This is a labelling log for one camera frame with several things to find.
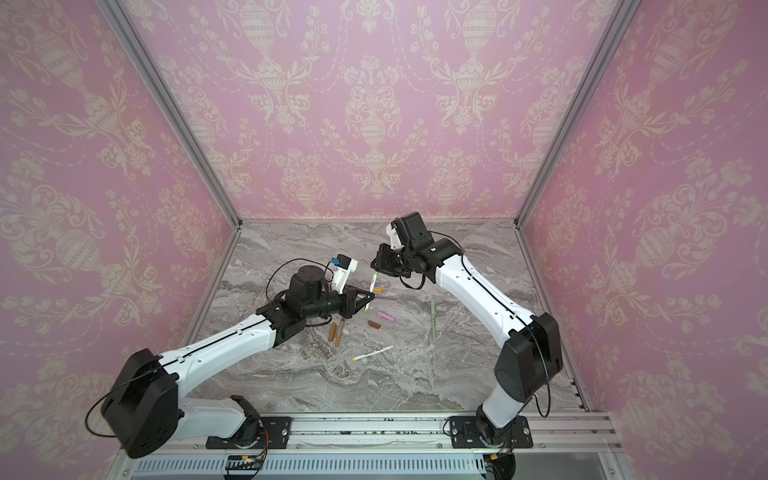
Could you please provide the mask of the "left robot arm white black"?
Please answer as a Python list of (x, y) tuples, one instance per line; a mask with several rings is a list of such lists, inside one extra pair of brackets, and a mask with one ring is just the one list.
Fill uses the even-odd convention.
[(240, 361), (287, 342), (313, 319), (350, 319), (364, 310), (375, 295), (348, 285), (348, 275), (338, 268), (328, 279), (324, 269), (305, 265), (287, 289), (235, 325), (162, 354), (135, 352), (94, 406), (110, 428), (107, 435), (132, 459), (190, 438), (211, 438), (229, 448), (268, 446), (261, 415), (244, 396), (210, 400), (190, 394)]

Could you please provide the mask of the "pale green fountain pen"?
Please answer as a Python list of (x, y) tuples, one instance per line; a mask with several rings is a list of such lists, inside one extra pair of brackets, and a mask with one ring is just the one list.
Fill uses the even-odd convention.
[(433, 342), (438, 339), (437, 304), (434, 299), (430, 299), (430, 339)]

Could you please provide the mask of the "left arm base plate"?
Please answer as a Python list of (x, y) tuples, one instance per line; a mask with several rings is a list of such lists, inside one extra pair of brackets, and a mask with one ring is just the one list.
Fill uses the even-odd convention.
[(208, 437), (205, 447), (208, 450), (257, 449), (283, 450), (291, 434), (293, 418), (290, 416), (262, 416), (258, 424), (247, 420), (231, 438)]

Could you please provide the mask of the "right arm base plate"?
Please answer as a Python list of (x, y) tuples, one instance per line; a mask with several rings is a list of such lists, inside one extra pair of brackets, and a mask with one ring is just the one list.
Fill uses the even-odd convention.
[(530, 449), (534, 446), (528, 419), (524, 416), (517, 416), (499, 428), (476, 415), (456, 415), (447, 419), (445, 428), (454, 449)]

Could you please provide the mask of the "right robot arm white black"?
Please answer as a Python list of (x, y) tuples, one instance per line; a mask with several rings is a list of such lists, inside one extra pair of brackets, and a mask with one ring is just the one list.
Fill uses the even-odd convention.
[(386, 227), (389, 240), (379, 246), (371, 267), (405, 280), (420, 275), (458, 299), (491, 334), (499, 347), (494, 366), (496, 385), (478, 407), (480, 438), (491, 446), (509, 441), (524, 407), (562, 371), (561, 333), (549, 313), (536, 315), (494, 286), (474, 267), (453, 239), (427, 229), (412, 212)]

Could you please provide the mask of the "white pen green tip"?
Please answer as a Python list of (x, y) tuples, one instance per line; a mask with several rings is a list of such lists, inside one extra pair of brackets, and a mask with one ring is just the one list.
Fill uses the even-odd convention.
[(364, 312), (368, 312), (369, 311), (370, 303), (375, 298), (374, 288), (375, 288), (375, 284), (376, 284), (377, 278), (375, 279), (375, 281), (371, 280), (371, 282), (370, 282), (369, 293), (368, 293), (368, 296), (367, 296), (366, 305), (364, 307)]

